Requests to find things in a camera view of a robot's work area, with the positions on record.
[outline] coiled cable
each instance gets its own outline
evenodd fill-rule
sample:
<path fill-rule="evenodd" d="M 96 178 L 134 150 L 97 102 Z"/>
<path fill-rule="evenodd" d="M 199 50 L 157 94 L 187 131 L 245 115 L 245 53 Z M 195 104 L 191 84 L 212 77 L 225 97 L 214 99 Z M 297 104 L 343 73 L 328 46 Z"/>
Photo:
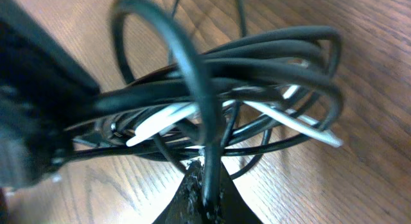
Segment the coiled cable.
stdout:
<path fill-rule="evenodd" d="M 179 0 L 175 0 L 172 16 L 177 11 Z M 240 18 L 240 33 L 247 34 L 241 0 L 236 0 Z M 128 14 L 136 13 L 152 24 L 164 37 L 176 64 L 160 69 L 143 78 L 134 80 L 127 63 L 123 40 L 123 24 Z M 150 160 L 168 160 L 179 170 L 185 166 L 179 161 L 200 156 L 205 146 L 203 177 L 203 203 L 213 206 L 218 203 L 221 156 L 255 155 L 241 170 L 232 175 L 238 178 L 261 159 L 262 154 L 281 150 L 310 139 L 299 134 L 269 143 L 272 129 L 281 123 L 262 115 L 249 124 L 234 128 L 241 101 L 253 100 L 276 103 L 280 110 L 291 108 L 298 101 L 312 94 L 291 117 L 298 117 L 325 96 L 329 100 L 327 116 L 313 125 L 319 130 L 328 129 L 342 111 L 343 97 L 330 81 L 334 75 L 341 53 L 338 32 L 327 26 L 300 26 L 269 31 L 260 35 L 243 37 L 207 51 L 203 55 L 196 51 L 178 24 L 147 0 L 116 0 L 112 7 L 112 38 L 119 69 L 128 87 L 99 95 L 91 101 L 69 108 L 67 119 L 70 127 L 122 114 L 116 119 L 116 132 L 127 137 L 127 130 L 148 118 L 153 108 L 171 103 L 195 101 L 200 109 L 201 123 L 196 125 L 185 119 L 177 129 L 161 137 L 154 135 L 133 147 L 119 144 L 116 147 L 77 151 L 70 160 L 89 159 L 107 155 L 137 155 Z M 326 58 L 319 40 L 331 43 Z M 310 63 L 309 67 L 289 64 L 290 59 Z M 300 88 L 289 98 L 283 98 L 279 90 L 287 85 Z M 231 108 L 222 110 L 222 102 L 234 99 Z M 224 116 L 231 114 L 227 125 Z M 261 146 L 249 148 L 226 148 L 263 134 Z"/>

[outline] black device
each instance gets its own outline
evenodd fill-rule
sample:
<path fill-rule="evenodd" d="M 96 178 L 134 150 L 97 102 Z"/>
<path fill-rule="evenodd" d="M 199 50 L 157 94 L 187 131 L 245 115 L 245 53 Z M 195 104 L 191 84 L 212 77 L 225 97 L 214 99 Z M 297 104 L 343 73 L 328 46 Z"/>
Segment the black device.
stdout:
<path fill-rule="evenodd" d="M 135 155 L 170 161 L 185 177 L 169 206 L 155 223 L 259 223 L 232 180 L 264 153 L 310 139 L 304 134 L 269 143 L 273 128 L 268 116 L 234 127 L 242 101 L 275 105 L 278 110 L 304 103 L 290 114 L 298 117 L 320 96 L 329 100 L 327 116 L 313 125 L 326 130 L 342 111 L 343 98 L 331 83 L 340 58 L 341 40 L 327 26 L 301 26 L 247 35 L 241 0 L 238 4 L 243 38 L 198 55 L 171 16 L 147 0 L 116 0 L 111 10 L 114 54 L 124 89 L 101 93 L 99 85 L 33 19 L 12 0 L 0 0 L 0 187 L 28 187 L 73 160 L 110 155 Z M 147 20 L 170 47 L 170 65 L 134 79 L 125 57 L 123 23 L 127 15 Z M 329 55 L 319 40 L 328 40 Z M 290 64 L 304 60 L 309 67 Z M 301 88 L 284 99 L 281 90 Z M 235 99 L 229 107 L 223 101 Z M 128 147 L 130 130 L 176 102 L 198 103 L 202 122 L 183 119 L 161 136 Z M 261 146 L 227 148 L 264 133 Z M 89 145 L 75 150 L 73 142 Z M 204 153 L 204 166 L 181 160 Z M 222 156 L 255 155 L 239 172 L 229 175 Z"/>

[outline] cable bundle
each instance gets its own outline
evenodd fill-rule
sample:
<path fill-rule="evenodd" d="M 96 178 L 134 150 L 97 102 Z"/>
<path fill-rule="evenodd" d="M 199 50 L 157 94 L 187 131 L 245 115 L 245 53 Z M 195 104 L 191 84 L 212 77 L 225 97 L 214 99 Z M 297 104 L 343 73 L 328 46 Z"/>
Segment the cable bundle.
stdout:
<path fill-rule="evenodd" d="M 172 15 L 179 0 L 175 1 Z M 240 15 L 240 31 L 246 35 L 241 0 L 236 0 Z M 176 64 L 134 80 L 127 63 L 123 44 L 123 25 L 127 15 L 138 14 L 164 37 Z M 325 96 L 329 110 L 324 119 L 313 124 L 319 132 L 327 130 L 342 111 L 343 98 L 330 81 L 341 53 L 340 36 L 327 26 L 299 26 L 243 37 L 198 55 L 191 42 L 169 15 L 147 0 L 117 0 L 112 7 L 112 34 L 121 73 L 128 84 L 122 90 L 102 94 L 94 100 L 71 108 L 72 124 L 105 117 L 101 133 L 115 147 L 78 151 L 74 159 L 107 155 L 137 155 L 150 160 L 168 160 L 181 171 L 180 161 L 205 155 L 204 203 L 216 203 L 221 156 L 255 155 L 237 178 L 255 165 L 262 154 L 282 150 L 310 139 L 299 134 L 269 143 L 272 129 L 282 124 L 268 115 L 234 128 L 244 101 L 263 103 L 285 113 L 297 102 L 309 97 L 291 118 L 304 114 Z M 329 55 L 324 54 L 320 40 L 330 42 Z M 298 59 L 303 64 L 290 63 Z M 281 89 L 293 85 L 293 93 L 283 96 Z M 233 101 L 222 107 L 225 101 Z M 155 134 L 131 147 L 126 142 L 139 125 L 174 103 L 198 106 L 201 123 L 181 119 L 163 133 Z M 226 148 L 264 133 L 261 146 Z"/>

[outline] cable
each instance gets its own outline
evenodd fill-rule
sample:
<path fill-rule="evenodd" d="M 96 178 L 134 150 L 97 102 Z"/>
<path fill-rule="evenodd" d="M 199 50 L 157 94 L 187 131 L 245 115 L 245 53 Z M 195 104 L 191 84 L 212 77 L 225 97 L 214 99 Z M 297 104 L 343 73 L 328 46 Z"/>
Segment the cable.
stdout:
<path fill-rule="evenodd" d="M 112 39 L 119 69 L 128 85 L 125 89 L 106 92 L 84 103 L 74 104 L 62 113 L 65 114 L 68 132 L 109 117 L 115 129 L 106 130 L 128 137 L 130 129 L 137 130 L 164 107 L 195 102 L 199 107 L 201 123 L 196 125 L 189 119 L 183 119 L 175 123 L 176 128 L 168 127 L 169 131 L 161 134 L 163 136 L 155 134 L 153 139 L 146 139 L 132 147 L 119 144 L 110 148 L 76 151 L 67 161 L 136 155 L 149 160 L 169 161 L 185 172 L 186 168 L 180 161 L 200 156 L 202 150 L 193 146 L 205 146 L 202 199 L 204 205 L 213 211 L 220 194 L 218 178 L 221 156 L 255 155 L 244 168 L 231 175 L 235 179 L 255 166 L 262 154 L 310 139 L 299 134 L 269 143 L 272 129 L 282 124 L 266 115 L 234 128 L 243 101 L 275 105 L 278 111 L 284 112 L 308 98 L 289 115 L 297 118 L 311 108 L 320 96 L 325 96 L 329 101 L 328 113 L 311 126 L 320 131 L 327 130 L 339 117 L 343 97 L 331 83 L 331 77 L 340 60 L 341 38 L 336 30 L 327 26 L 299 26 L 246 36 L 243 0 L 235 0 L 242 38 L 197 55 L 187 36 L 172 20 L 179 1 L 175 0 L 171 15 L 166 15 L 147 0 L 116 0 L 110 18 Z M 132 13 L 153 25 L 170 49 L 169 66 L 137 80 L 134 80 L 127 63 L 123 43 L 124 21 Z M 330 42 L 328 56 L 325 56 L 320 40 Z M 176 64 L 171 64 L 173 55 Z M 290 60 L 295 59 L 308 63 L 308 66 L 290 64 Z M 290 97 L 283 98 L 281 89 L 291 85 L 298 86 L 298 89 Z M 222 109 L 221 104 L 229 100 L 235 103 Z M 224 125 L 229 114 L 229 121 Z M 226 148 L 262 132 L 260 146 Z"/>
<path fill-rule="evenodd" d="M 263 139 L 261 140 L 261 145 L 266 145 L 268 144 L 268 142 L 270 142 L 271 133 L 272 133 L 272 129 L 264 131 Z M 253 156 L 253 158 L 250 160 L 250 162 L 247 165 L 245 165 L 239 171 L 230 175 L 231 179 L 234 180 L 234 179 L 237 179 L 243 176 L 246 172 L 252 169 L 262 158 L 263 158 L 263 154 L 258 154 L 258 155 Z"/>
<path fill-rule="evenodd" d="M 160 149 L 160 152 L 166 157 L 168 161 L 173 163 L 173 165 L 181 172 L 181 173 L 186 173 L 186 167 L 179 161 L 175 160 L 175 157 L 168 151 L 168 147 L 166 146 L 166 143 L 164 143 L 162 137 L 160 134 L 155 134 L 153 136 L 153 140 L 157 147 Z"/>
<path fill-rule="evenodd" d="M 307 126 L 304 123 L 299 122 L 298 120 L 293 119 L 292 117 L 289 117 L 288 114 L 286 113 L 270 108 L 268 105 L 265 105 L 262 103 L 256 103 L 253 101 L 244 101 L 244 103 L 259 110 L 262 113 L 267 114 L 268 116 L 272 117 L 276 121 L 279 121 L 280 123 L 302 134 L 310 136 L 316 140 L 322 141 L 334 147 L 341 146 L 342 144 L 341 143 L 342 141 L 340 139 L 330 137 L 326 132 L 321 132 L 320 130 Z"/>

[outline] wooden surface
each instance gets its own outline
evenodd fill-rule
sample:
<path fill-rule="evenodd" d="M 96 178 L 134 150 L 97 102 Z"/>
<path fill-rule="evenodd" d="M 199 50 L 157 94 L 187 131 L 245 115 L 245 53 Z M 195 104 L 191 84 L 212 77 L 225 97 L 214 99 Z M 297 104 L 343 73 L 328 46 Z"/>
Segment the wooden surface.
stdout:
<path fill-rule="evenodd" d="M 124 86 L 109 39 L 112 0 L 16 1 L 104 91 Z M 153 1 L 170 10 L 173 0 Z M 411 223 L 411 0 L 245 2 L 253 34 L 302 24 L 340 30 L 344 55 L 335 83 L 346 106 L 333 127 L 342 148 L 310 141 L 265 155 L 235 181 L 244 200 L 265 223 Z M 182 0 L 177 20 L 201 51 L 238 38 L 233 0 Z M 164 43 L 139 19 L 128 20 L 126 38 L 136 76 L 165 65 Z M 324 104 L 311 113 L 321 115 Z M 273 140 L 290 134 L 276 130 Z M 230 172 L 245 160 L 224 159 Z M 72 163 L 60 174 L 61 182 L 9 197 L 11 222 L 151 223 L 182 178 L 170 164 L 136 157 Z"/>

